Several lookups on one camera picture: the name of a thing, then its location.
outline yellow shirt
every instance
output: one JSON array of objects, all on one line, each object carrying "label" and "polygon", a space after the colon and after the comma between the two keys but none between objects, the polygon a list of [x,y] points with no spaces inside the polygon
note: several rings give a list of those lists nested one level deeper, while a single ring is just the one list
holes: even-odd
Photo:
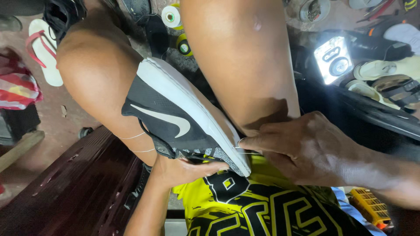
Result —
[{"label": "yellow shirt", "polygon": [[331,188],[297,186],[262,156],[252,173],[218,173],[172,191],[183,199],[191,235],[370,235],[339,208]]}]

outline black sneaker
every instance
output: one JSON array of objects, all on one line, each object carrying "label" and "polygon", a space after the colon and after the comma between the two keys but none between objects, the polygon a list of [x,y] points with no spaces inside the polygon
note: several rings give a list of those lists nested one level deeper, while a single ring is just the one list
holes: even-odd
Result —
[{"label": "black sneaker", "polygon": [[57,43],[66,36],[68,29],[86,17],[82,0],[46,0],[43,20],[54,31]]},{"label": "black sneaker", "polygon": [[140,63],[121,113],[139,118],[161,155],[205,160],[206,154],[241,176],[251,173],[244,150],[235,148],[240,138],[230,121],[163,60]]}]

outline red plastic bag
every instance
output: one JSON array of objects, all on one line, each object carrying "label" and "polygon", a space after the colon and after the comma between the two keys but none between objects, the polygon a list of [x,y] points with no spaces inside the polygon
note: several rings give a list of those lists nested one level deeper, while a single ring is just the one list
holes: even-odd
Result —
[{"label": "red plastic bag", "polygon": [[37,81],[11,49],[0,51],[0,108],[24,110],[43,99]]}]

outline thread spool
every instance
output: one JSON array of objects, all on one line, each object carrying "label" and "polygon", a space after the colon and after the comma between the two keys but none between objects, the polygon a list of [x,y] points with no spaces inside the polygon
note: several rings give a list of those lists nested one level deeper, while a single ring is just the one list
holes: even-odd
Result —
[{"label": "thread spool", "polygon": [[189,57],[192,56],[191,48],[188,44],[185,34],[181,34],[176,40],[176,48],[181,55]]},{"label": "thread spool", "polygon": [[182,26],[181,10],[176,6],[166,6],[162,10],[162,21],[169,28],[178,28]]}]

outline white shoe sole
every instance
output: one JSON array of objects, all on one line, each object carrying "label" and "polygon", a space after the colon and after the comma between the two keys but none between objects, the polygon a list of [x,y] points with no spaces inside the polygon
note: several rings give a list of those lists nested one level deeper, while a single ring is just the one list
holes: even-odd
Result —
[{"label": "white shoe sole", "polygon": [[139,64],[137,75],[150,87],[187,112],[220,146],[245,177],[251,173],[243,149],[236,149],[240,138],[235,128],[210,101],[181,73],[163,60],[147,58]]}]

